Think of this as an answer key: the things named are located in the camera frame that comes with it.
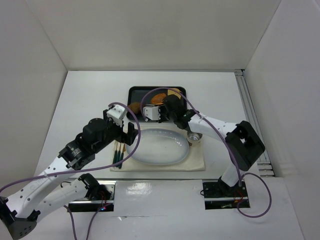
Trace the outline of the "brown croissant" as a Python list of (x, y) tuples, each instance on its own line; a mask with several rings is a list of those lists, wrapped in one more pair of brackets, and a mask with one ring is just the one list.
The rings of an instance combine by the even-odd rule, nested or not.
[(141, 113), (141, 103), (140, 102), (132, 102), (131, 104), (128, 105), (128, 107), (131, 109), (131, 111), (135, 115), (138, 115)]

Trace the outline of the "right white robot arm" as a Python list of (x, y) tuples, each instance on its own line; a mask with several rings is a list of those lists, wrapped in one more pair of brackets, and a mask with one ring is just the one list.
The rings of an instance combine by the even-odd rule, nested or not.
[(176, 95), (166, 96), (157, 106), (161, 119), (172, 121), (179, 129), (221, 141), (231, 164), (218, 179), (218, 189), (226, 194), (265, 152), (266, 147), (248, 121), (226, 122), (205, 116), (194, 108), (186, 109)]

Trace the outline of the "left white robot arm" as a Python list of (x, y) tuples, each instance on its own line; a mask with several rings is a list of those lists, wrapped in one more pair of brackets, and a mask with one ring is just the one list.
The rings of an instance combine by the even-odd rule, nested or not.
[[(127, 132), (123, 131), (123, 125), (120, 118), (90, 120), (39, 176), (28, 178), (28, 184), (15, 194), (0, 198), (0, 219), (12, 239), (25, 237), (43, 217), (69, 202), (95, 198), (104, 190), (90, 173), (82, 172), (82, 168), (113, 141), (132, 145), (135, 138), (141, 136), (139, 125), (128, 123)], [(56, 190), (76, 173), (81, 176)]]

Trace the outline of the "orange flat bread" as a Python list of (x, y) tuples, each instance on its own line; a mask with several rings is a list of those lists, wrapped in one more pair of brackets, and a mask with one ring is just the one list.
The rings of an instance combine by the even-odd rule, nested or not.
[(166, 96), (167, 95), (165, 93), (156, 94), (155, 96), (152, 97), (152, 99), (150, 100), (150, 103), (153, 104), (153, 105), (161, 104), (163, 102), (163, 99)]

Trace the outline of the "seeded bread slice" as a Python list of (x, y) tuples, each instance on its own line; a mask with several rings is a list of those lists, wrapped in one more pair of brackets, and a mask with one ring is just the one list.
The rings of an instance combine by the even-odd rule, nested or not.
[(178, 98), (181, 97), (181, 94), (180, 94), (180, 90), (178, 88), (169, 88), (167, 90), (167, 95), (170, 96), (170, 95), (174, 95), (174, 96), (177, 96)]

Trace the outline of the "white oval plate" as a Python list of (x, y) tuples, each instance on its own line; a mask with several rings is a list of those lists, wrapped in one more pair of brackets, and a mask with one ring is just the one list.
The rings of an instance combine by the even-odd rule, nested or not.
[(184, 160), (189, 153), (186, 137), (173, 130), (151, 128), (141, 130), (141, 138), (136, 151), (133, 151), (138, 139), (132, 145), (126, 145), (126, 153), (139, 163), (147, 165), (173, 165)]

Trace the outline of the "black tray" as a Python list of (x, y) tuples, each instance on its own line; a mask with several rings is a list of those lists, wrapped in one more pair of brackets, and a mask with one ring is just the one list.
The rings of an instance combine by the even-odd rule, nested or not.
[[(129, 89), (128, 91), (128, 100), (127, 100), (127, 105), (129, 107), (130, 104), (132, 103), (140, 103), (143, 97), (150, 92), (153, 89), (160, 88), (159, 86), (133, 86)], [(168, 88), (175, 88), (178, 89), (185, 97), (187, 96), (186, 89), (182, 86), (168, 86)], [(152, 93), (149, 93), (146, 99), (143, 101), (143, 104), (151, 104), (151, 100), (154, 96), (158, 94), (166, 94), (168, 95), (168, 90), (167, 89), (159, 89), (156, 90)], [(187, 110), (187, 102), (184, 100), (182, 97), (180, 98), (181, 103), (183, 104), (184, 110)], [(135, 114), (139, 122), (145, 122), (141, 112), (139, 111), (138, 114)], [(134, 121), (134, 118), (132, 115), (127, 112), (126, 114), (127, 118), (130, 121)]]

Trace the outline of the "metal cup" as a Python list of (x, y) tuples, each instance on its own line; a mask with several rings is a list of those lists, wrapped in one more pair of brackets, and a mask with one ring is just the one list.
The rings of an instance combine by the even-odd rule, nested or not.
[(197, 132), (188, 132), (187, 141), (189, 146), (195, 146), (201, 142), (202, 134)]

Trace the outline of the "green handled knife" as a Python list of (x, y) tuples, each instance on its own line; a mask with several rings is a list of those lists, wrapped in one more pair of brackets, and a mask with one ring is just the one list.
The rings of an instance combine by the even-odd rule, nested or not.
[(121, 153), (122, 153), (122, 143), (120, 143), (118, 151), (117, 151), (117, 155), (116, 155), (116, 160), (115, 162), (118, 163), (121, 157)]

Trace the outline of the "green handled fork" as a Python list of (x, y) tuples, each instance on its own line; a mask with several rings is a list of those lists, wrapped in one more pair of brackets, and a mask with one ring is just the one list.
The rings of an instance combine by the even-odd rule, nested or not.
[(118, 153), (119, 153), (119, 147), (118, 147), (119, 143), (116, 142), (115, 144), (115, 150), (114, 150), (114, 154), (113, 154), (113, 158), (112, 158), (112, 164), (116, 164), (118, 162)]

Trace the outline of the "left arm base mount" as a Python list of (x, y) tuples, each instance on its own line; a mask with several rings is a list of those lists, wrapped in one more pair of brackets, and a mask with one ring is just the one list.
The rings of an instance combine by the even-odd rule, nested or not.
[(68, 203), (68, 208), (73, 213), (113, 212), (116, 182), (109, 180), (97, 180), (89, 173), (82, 174), (77, 178), (70, 178), (60, 184), (67, 187), (75, 181), (82, 181), (86, 192), (82, 198)]

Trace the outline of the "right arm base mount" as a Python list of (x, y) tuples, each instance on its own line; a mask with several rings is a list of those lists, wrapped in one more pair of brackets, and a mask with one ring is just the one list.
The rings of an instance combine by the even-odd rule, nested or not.
[(224, 186), (220, 180), (206, 180), (202, 182), (202, 190), (199, 192), (204, 198), (206, 210), (226, 210), (250, 208), (247, 187), (244, 181), (241, 186), (237, 183), (234, 187)]

